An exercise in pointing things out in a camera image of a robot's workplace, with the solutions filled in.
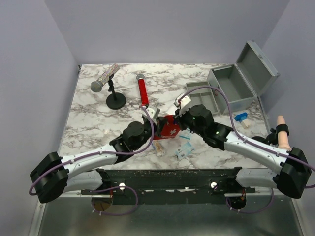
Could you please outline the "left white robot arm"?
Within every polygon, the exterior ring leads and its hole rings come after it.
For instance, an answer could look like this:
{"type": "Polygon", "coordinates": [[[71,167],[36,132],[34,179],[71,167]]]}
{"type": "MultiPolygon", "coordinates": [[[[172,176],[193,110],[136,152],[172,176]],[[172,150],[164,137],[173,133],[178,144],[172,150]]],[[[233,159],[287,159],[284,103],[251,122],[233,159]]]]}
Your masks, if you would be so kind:
{"type": "Polygon", "coordinates": [[[131,122],[120,136],[92,151],[70,156],[47,154],[30,173],[29,194],[37,196],[41,203],[51,202],[64,192],[77,190],[77,185],[71,183],[77,176],[144,152],[163,129],[166,119],[149,112],[142,119],[143,122],[131,122]]]}

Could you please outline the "red first aid pouch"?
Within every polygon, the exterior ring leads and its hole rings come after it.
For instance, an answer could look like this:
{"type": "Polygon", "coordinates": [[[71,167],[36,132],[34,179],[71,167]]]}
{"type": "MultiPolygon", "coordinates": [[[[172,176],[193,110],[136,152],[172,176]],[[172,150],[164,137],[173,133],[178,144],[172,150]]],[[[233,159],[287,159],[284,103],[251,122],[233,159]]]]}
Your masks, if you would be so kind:
{"type": "Polygon", "coordinates": [[[181,131],[179,125],[175,123],[173,115],[166,115],[159,120],[158,139],[175,138],[181,131]]]}

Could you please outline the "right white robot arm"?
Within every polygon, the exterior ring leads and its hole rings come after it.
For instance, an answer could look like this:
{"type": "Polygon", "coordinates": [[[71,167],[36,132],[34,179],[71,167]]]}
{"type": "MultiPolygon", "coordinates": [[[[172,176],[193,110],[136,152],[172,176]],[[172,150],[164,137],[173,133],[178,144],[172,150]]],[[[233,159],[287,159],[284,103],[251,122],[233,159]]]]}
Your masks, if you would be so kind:
{"type": "Polygon", "coordinates": [[[229,126],[214,121],[204,105],[177,105],[174,116],[182,130],[190,129],[212,148],[240,154],[264,166],[257,174],[240,169],[226,181],[233,193],[243,187],[276,188],[288,197],[299,199],[307,187],[311,168],[302,150],[284,150],[248,138],[229,126]]]}

